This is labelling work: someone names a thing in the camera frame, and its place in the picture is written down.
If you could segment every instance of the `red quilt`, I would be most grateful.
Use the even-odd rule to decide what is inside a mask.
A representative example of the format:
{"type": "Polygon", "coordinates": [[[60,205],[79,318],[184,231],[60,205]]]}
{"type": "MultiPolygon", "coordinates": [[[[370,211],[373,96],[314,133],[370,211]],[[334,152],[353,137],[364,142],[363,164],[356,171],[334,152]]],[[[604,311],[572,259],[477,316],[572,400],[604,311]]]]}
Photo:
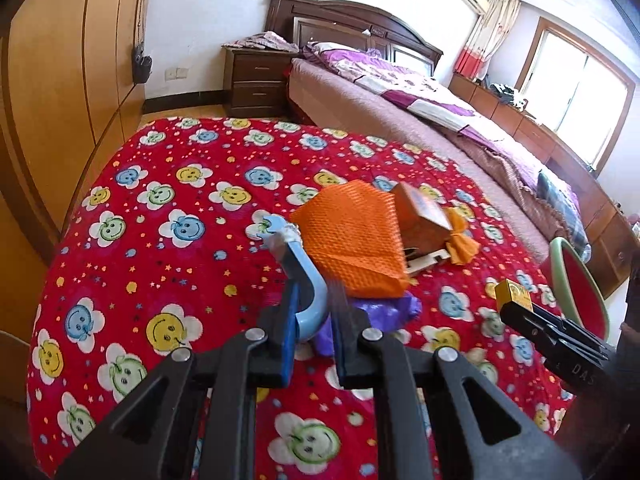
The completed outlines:
{"type": "MultiPolygon", "coordinates": [[[[288,217],[322,187],[358,178],[382,190],[404,180],[457,207],[482,246],[466,267],[441,264],[412,280],[423,313],[398,337],[424,351],[465,352],[553,434],[569,394],[530,342],[500,322],[494,286],[518,280],[557,312],[555,299],[454,161],[339,130],[169,118],[145,126],[113,157],[49,270],[28,369],[41,468],[52,475],[172,349],[206,351],[254,326],[260,309],[279,301],[285,279],[258,249],[264,215],[288,217]]],[[[372,391],[341,390],[332,361],[309,346],[296,359],[287,390],[258,392],[256,478],[376,478],[372,391]],[[318,432],[324,438],[314,439],[318,432]]]]}

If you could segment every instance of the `yellow box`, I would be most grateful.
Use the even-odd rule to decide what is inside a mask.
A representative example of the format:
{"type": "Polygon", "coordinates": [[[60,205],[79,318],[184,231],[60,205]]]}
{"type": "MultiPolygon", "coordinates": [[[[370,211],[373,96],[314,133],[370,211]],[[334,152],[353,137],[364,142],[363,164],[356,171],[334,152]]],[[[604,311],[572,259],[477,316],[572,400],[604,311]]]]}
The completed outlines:
{"type": "Polygon", "coordinates": [[[495,306],[497,311],[500,312],[502,307],[510,301],[533,312],[531,297],[527,289],[511,280],[502,280],[495,286],[495,306]]]}

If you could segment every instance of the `green chair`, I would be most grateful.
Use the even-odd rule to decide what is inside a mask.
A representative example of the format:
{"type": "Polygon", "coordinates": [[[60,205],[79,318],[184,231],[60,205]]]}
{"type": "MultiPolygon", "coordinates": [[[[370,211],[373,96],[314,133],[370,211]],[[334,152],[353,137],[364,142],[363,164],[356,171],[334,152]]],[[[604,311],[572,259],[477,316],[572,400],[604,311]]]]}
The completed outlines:
{"type": "Polygon", "coordinates": [[[604,299],[587,267],[564,238],[549,244],[549,256],[540,265],[554,292],[558,307],[567,318],[606,341],[609,316],[604,299]]]}

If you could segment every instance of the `nightstand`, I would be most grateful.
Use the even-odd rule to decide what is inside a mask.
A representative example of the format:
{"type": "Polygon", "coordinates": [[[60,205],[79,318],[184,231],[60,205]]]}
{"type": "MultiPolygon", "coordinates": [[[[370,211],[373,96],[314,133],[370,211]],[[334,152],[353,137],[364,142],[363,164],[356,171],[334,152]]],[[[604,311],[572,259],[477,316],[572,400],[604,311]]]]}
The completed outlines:
{"type": "Polygon", "coordinates": [[[225,47],[225,110],[229,117],[277,117],[287,111],[284,71],[300,54],[225,47]]]}

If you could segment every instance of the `wooden headboard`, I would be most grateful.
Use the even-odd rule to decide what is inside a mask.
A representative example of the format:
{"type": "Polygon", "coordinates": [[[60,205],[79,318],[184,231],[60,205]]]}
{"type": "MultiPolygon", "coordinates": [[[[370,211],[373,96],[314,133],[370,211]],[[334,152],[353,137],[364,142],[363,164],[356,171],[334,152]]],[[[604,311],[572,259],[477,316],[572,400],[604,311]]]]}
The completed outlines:
{"type": "Polygon", "coordinates": [[[385,59],[433,75],[442,51],[400,18],[345,0],[271,0],[264,30],[302,47],[333,41],[359,50],[378,49],[385,59]]]}

